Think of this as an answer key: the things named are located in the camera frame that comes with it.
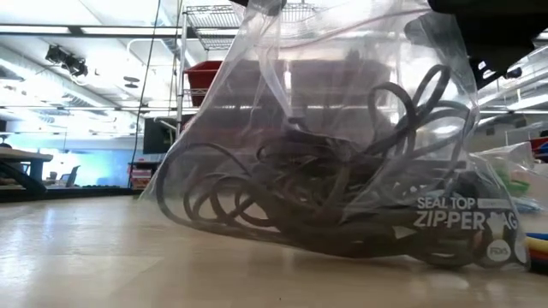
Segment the desk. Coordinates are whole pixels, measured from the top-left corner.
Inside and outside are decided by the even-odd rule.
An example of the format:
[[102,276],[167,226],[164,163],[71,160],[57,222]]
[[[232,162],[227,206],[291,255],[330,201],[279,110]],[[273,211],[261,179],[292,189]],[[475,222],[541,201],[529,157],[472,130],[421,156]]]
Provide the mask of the desk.
[[[548,231],[546,218],[524,217]],[[131,197],[0,205],[0,303],[26,308],[544,308],[548,276],[330,258],[177,226]]]
[[0,148],[0,161],[5,163],[30,163],[30,176],[36,181],[42,181],[44,163],[50,162],[52,159],[52,155]]

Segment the computer monitor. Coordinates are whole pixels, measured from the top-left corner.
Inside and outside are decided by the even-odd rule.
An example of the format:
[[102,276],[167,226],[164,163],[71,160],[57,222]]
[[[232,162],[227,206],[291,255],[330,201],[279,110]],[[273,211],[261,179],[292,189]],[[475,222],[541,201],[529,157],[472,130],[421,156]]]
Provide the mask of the computer monitor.
[[[182,125],[187,124],[194,115],[183,115]],[[176,119],[163,119],[170,125],[176,127]],[[145,137],[143,139],[143,154],[164,154],[175,142],[175,131],[164,127],[154,121],[153,118],[145,119]]]

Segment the yellow object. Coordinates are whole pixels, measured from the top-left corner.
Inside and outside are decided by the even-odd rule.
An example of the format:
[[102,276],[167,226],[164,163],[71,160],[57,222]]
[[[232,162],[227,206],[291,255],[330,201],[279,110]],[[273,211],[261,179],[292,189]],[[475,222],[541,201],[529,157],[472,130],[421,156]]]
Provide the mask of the yellow object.
[[548,253],[548,240],[527,237],[527,247],[537,252]]

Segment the red bin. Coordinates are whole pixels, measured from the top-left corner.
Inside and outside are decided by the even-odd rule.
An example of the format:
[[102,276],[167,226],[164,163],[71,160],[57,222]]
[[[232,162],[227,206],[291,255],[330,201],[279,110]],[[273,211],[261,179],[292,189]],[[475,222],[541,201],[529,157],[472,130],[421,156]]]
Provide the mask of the red bin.
[[[187,69],[188,82],[190,82],[191,90],[209,90],[211,83],[217,75],[217,71],[221,68],[222,61],[206,61]],[[192,105],[200,107],[206,94],[193,95]]]

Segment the plastic bag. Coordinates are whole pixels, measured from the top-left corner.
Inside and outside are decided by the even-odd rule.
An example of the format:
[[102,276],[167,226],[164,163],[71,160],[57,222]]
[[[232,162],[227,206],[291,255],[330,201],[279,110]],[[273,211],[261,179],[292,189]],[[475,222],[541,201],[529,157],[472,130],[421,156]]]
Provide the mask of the plastic bag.
[[454,19],[424,1],[281,4],[251,1],[143,198],[184,226],[338,257],[527,266],[504,185],[463,151],[478,112]]
[[548,205],[548,177],[535,171],[531,143],[523,142],[477,153],[495,169],[521,213],[543,210]]

